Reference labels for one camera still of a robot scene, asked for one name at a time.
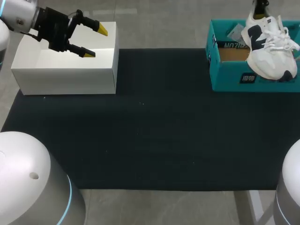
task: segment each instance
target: white sneaker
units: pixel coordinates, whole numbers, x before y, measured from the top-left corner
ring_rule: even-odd
[[[255,20],[253,15],[254,8],[241,33],[251,50],[248,65],[266,79],[282,82],[293,79],[297,74],[297,64],[292,50],[300,50],[300,46],[291,40],[280,16],[278,20],[273,16]]]

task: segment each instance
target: white cardboard box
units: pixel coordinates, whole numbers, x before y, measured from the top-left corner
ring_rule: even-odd
[[[103,36],[77,26],[70,43],[96,53],[81,58],[74,53],[55,52],[48,42],[24,35],[12,64],[12,72],[24,95],[115,94],[119,60],[116,22],[102,22]]]

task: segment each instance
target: shoebox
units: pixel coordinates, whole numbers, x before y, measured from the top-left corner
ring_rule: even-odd
[[[267,80],[254,73],[246,59],[250,49],[243,40],[234,41],[229,34],[245,20],[212,20],[206,45],[206,57],[214,91],[300,92],[300,61],[297,76],[288,82]],[[291,39],[300,44],[300,21],[283,21]],[[295,52],[300,59],[300,52]]]
[[[115,94],[119,60],[116,22],[102,22],[108,31],[103,36],[83,25],[77,26],[70,43],[96,53],[81,58],[48,49],[49,43],[24,35],[12,72],[24,95]]]

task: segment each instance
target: table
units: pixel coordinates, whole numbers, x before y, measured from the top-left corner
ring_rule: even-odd
[[[204,49],[121,49],[116,95],[19,92],[2,132],[36,137],[79,188],[275,189],[299,102],[213,92]]]

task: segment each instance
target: tile floor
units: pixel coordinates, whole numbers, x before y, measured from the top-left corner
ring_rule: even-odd
[[[298,0],[269,0],[272,12],[283,19],[299,19]],[[116,21],[121,48],[199,48],[206,44],[211,18],[245,18],[252,0],[40,0],[40,6],[65,14],[77,9],[99,21]],[[10,67],[22,35],[11,34],[0,73],[0,128],[18,85]],[[87,225],[250,225],[242,212],[246,202],[233,192],[167,192],[82,190]],[[273,191],[261,191],[267,208]]]

